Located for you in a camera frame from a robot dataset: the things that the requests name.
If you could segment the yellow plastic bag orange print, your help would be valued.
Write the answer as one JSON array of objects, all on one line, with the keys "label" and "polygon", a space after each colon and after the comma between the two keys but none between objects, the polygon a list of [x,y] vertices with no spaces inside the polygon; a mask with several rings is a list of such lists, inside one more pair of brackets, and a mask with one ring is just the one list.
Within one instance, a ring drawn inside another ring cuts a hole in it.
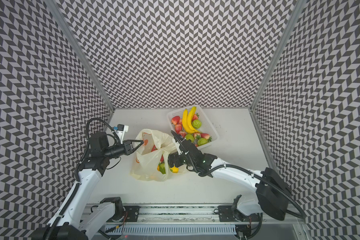
[{"label": "yellow plastic bag orange print", "polygon": [[[178,173],[170,171],[168,157],[170,154],[177,152],[173,142],[174,137],[157,130],[143,129],[139,132],[136,139],[143,140],[144,145],[136,151],[135,160],[130,171],[130,175],[133,178],[140,181],[164,182],[177,175],[186,173],[185,166],[181,166]],[[151,152],[154,145],[157,150]],[[157,170],[161,156],[164,156],[165,175]]]}]

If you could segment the yellow lemon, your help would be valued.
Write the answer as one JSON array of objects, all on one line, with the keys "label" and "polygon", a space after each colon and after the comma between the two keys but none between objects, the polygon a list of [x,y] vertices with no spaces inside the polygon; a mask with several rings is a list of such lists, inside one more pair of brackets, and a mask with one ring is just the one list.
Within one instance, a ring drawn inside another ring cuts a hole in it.
[{"label": "yellow lemon", "polygon": [[179,168],[177,168],[177,167],[171,167],[171,168],[170,168],[170,171],[171,171],[172,173],[178,173],[178,172],[179,172]]}]

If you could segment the green pear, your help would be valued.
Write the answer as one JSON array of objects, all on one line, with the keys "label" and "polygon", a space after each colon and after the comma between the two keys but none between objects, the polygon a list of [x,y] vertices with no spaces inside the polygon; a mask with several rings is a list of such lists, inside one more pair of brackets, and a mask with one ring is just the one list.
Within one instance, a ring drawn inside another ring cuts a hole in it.
[{"label": "green pear", "polygon": [[165,175],[166,174],[166,168],[165,163],[160,163],[158,166],[160,166],[160,172]]}]

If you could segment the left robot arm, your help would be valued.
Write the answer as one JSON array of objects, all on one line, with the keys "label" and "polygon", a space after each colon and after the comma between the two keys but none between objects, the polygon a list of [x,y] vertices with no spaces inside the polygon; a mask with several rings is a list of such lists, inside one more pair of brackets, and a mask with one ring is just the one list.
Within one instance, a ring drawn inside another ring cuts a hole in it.
[{"label": "left robot arm", "polygon": [[111,146],[106,132],[90,134],[90,124],[100,118],[91,118],[85,127],[86,148],[77,164],[74,177],[75,182],[62,205],[49,220],[45,227],[37,228],[31,234],[33,240],[91,240],[107,220],[116,216],[119,204],[117,199],[104,199],[97,210],[88,218],[82,220],[87,202],[108,169],[111,159],[131,155],[144,144],[142,140],[124,140],[128,131],[125,125],[118,125],[116,129],[109,124],[114,144]]}]

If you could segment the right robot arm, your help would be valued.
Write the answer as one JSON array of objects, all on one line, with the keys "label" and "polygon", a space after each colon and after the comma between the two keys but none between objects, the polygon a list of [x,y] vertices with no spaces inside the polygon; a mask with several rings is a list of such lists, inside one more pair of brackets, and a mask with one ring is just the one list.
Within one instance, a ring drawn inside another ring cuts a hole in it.
[{"label": "right robot arm", "polygon": [[168,157],[171,170],[186,166],[188,171],[200,177],[223,179],[250,190],[234,199],[231,211],[235,220],[243,221],[252,214],[263,213],[279,221],[283,221],[287,214],[303,220],[307,217],[292,199],[291,188],[275,170],[255,171],[230,164],[215,155],[202,153],[175,131],[171,133],[177,149]]}]

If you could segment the red apple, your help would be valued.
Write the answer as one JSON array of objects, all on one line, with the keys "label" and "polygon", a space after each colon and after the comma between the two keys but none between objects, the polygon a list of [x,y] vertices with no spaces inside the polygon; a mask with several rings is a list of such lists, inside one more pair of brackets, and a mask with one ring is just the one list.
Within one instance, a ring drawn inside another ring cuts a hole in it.
[{"label": "red apple", "polygon": [[179,122],[180,122],[180,120],[181,120],[180,116],[175,116],[175,117],[173,117],[173,118],[171,119],[171,123],[172,123],[173,125],[178,125]]}]

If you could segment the yellow banana bunch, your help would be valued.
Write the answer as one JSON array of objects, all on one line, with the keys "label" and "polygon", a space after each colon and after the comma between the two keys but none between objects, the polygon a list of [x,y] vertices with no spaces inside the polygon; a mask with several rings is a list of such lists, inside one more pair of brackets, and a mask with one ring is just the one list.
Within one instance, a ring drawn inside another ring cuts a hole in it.
[{"label": "yellow banana bunch", "polygon": [[188,109],[185,109],[183,112],[183,128],[189,134],[199,133],[199,131],[192,126],[192,119],[194,114],[196,113],[196,109],[196,106],[193,106],[190,111],[188,111]]}]

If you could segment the green apple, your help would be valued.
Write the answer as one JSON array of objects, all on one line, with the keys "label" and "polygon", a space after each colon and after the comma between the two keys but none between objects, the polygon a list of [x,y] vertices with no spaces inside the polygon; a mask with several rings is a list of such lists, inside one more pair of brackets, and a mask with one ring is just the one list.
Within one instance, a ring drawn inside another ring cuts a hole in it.
[{"label": "green apple", "polygon": [[199,129],[202,126],[202,122],[198,119],[192,121],[192,127],[194,129]]}]

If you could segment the white plastic fruit basket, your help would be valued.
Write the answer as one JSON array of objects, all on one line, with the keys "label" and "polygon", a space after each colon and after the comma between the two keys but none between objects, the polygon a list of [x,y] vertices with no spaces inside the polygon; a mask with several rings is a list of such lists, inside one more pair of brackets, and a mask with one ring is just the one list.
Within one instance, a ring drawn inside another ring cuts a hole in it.
[{"label": "white plastic fruit basket", "polygon": [[210,141],[202,146],[198,146],[198,149],[201,150],[206,147],[210,147],[215,141],[219,140],[220,136],[216,130],[216,128],[213,126],[212,122],[204,112],[201,106],[199,105],[193,105],[193,106],[187,106],[180,109],[172,110],[167,113],[167,120],[170,124],[170,130],[175,130],[175,126],[172,124],[172,118],[179,116],[180,118],[183,117],[184,110],[188,110],[188,113],[192,110],[192,107],[196,107],[195,114],[198,115],[199,120],[201,121],[202,125],[198,129],[202,132],[202,134],[209,134],[210,135]]}]

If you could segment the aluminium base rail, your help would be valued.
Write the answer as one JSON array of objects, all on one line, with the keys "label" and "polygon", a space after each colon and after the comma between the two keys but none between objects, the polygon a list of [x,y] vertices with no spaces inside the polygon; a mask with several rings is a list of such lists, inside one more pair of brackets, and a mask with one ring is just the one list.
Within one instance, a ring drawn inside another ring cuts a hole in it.
[{"label": "aluminium base rail", "polygon": [[123,204],[132,224],[233,224],[234,217],[220,213],[222,204]]}]

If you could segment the aluminium left corner post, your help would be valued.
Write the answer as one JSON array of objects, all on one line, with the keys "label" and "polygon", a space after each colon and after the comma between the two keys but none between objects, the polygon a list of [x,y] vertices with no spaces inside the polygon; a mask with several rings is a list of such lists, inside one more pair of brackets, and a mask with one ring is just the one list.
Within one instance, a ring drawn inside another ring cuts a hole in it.
[{"label": "aluminium left corner post", "polygon": [[72,49],[74,50],[75,54],[77,55],[78,59],[80,60],[81,64],[83,65],[84,69],[88,73],[90,80],[96,87],[97,91],[99,92],[102,99],[105,101],[108,108],[114,111],[114,106],[112,104],[111,99],[107,95],[106,91],[104,90],[100,80],[98,79],[94,69],[92,68],[90,62],[88,61],[87,57],[85,56],[81,46],[79,45],[76,37],[74,36],[73,31],[71,30],[70,26],[68,25],[67,21],[65,20],[62,12],[60,11],[57,2],[53,0],[45,0],[45,4],[47,8],[50,10],[51,14],[53,15],[54,19],[56,20],[57,24],[61,28],[64,36],[67,38],[69,44],[71,45]]}]

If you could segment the aluminium corner post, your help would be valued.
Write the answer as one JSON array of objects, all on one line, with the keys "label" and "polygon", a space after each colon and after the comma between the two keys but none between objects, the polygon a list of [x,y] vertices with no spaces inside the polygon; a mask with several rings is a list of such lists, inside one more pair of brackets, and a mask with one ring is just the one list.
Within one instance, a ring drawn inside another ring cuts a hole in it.
[{"label": "aluminium corner post", "polygon": [[255,95],[255,98],[251,104],[250,110],[253,113],[257,107],[257,105],[259,104],[264,91],[266,90],[266,87],[272,77],[272,74],[280,60],[280,57],[288,43],[288,40],[290,39],[290,36],[295,28],[295,25],[297,24],[300,15],[302,14],[304,7],[306,5],[307,1],[304,0],[298,0],[296,2],[296,5],[292,11],[292,14],[286,24],[286,27],[282,33],[281,39],[279,41],[279,43],[277,44],[276,50],[274,55],[271,58],[270,64],[265,72],[264,78],[261,81],[260,87]]},{"label": "aluminium corner post", "polygon": [[104,90],[100,80],[98,79],[94,69],[92,68],[90,62],[88,61],[87,57],[85,56],[81,46],[79,45],[76,37],[74,36],[73,31],[71,30],[70,26],[68,25],[67,21],[65,20],[62,12],[60,11],[57,2],[53,0],[45,0],[45,4],[47,8],[50,10],[51,14],[53,15],[54,19],[56,20],[57,24],[61,28],[64,36],[67,38],[69,44],[71,45],[72,49],[74,50],[75,54],[77,55],[78,59],[80,60],[81,64],[83,65],[84,69],[88,73],[90,80],[96,87],[97,91],[99,92],[102,99],[105,101],[108,108],[114,111],[114,106],[112,104],[111,99],[107,95],[106,91]]}]

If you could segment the aluminium right corner post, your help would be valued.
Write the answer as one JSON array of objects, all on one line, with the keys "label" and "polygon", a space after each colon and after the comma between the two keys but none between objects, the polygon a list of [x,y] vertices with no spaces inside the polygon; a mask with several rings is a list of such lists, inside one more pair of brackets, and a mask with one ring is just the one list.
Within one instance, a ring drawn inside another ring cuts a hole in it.
[{"label": "aluminium right corner post", "polygon": [[296,5],[292,11],[292,14],[286,24],[286,27],[282,33],[281,39],[279,41],[279,43],[277,44],[276,50],[274,55],[271,58],[270,64],[265,72],[264,78],[261,81],[260,87],[255,95],[255,98],[251,104],[250,110],[253,113],[257,107],[257,105],[259,104],[264,91],[266,90],[266,87],[272,77],[272,74],[280,60],[280,57],[288,43],[288,40],[290,39],[290,36],[295,28],[295,25],[297,24],[300,15],[302,14],[304,7],[306,5],[307,1],[304,0],[298,0],[296,2]]}]

